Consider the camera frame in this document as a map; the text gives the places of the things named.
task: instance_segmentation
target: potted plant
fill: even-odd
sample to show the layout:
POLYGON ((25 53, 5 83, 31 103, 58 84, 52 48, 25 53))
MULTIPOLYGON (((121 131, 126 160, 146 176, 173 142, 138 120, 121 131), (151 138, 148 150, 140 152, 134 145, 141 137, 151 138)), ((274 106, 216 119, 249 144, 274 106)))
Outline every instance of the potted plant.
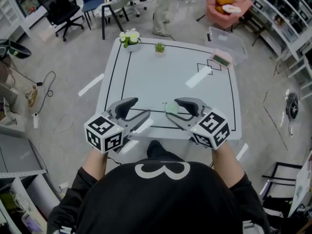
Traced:
POLYGON ((161 42, 155 44, 155 53, 158 57, 165 56, 165 45, 161 42))
POLYGON ((123 43, 123 47, 129 52, 136 51, 138 49, 138 42, 141 42, 140 34, 135 28, 127 30, 126 33, 121 32, 119 34, 120 42, 123 43))

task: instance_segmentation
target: transparent container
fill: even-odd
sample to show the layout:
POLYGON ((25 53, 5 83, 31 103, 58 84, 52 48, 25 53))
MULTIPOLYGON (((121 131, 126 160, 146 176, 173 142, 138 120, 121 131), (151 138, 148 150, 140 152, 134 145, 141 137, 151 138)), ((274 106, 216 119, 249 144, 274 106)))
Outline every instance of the transparent container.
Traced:
POLYGON ((248 58, 243 40, 234 34, 209 27, 208 47, 227 52, 233 58, 233 64, 238 65, 248 58))

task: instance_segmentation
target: flower pot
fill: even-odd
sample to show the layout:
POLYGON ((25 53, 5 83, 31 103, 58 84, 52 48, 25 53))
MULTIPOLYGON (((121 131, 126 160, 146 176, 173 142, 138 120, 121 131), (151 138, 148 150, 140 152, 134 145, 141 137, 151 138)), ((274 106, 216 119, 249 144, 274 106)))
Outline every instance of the flower pot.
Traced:
POLYGON ((156 52, 155 51, 155 54, 156 54, 157 57, 164 57, 165 56, 165 52, 160 53, 160 52, 156 52))
POLYGON ((128 47, 126 47, 126 50, 128 50, 129 52, 137 51, 138 50, 138 44, 128 45, 128 47))

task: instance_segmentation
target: white flower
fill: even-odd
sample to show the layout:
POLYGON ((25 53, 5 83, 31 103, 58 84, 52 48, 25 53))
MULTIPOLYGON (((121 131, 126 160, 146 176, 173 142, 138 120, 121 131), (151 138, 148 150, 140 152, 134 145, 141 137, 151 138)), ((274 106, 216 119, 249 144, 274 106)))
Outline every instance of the white flower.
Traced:
POLYGON ((130 37, 130 41, 136 43, 138 42, 140 34, 138 31, 135 31, 135 29, 132 29, 131 31, 126 32, 126 37, 130 37))
POLYGON ((120 37, 120 40, 121 40, 121 41, 125 41, 125 40, 126 40, 126 34, 125 34, 124 32, 121 32, 121 33, 119 34, 119 37, 120 37))

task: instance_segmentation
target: pink armchair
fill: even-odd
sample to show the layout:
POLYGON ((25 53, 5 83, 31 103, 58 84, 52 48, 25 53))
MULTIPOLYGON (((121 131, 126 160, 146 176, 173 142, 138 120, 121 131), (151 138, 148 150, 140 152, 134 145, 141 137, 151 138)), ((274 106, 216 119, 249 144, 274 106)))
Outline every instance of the pink armchair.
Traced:
POLYGON ((226 29, 238 22, 239 18, 246 13, 246 11, 252 6, 251 0, 233 0, 233 6, 237 6, 241 9, 241 13, 233 13, 230 15, 223 15, 215 10, 215 0, 207 0, 207 17, 213 22, 226 29))

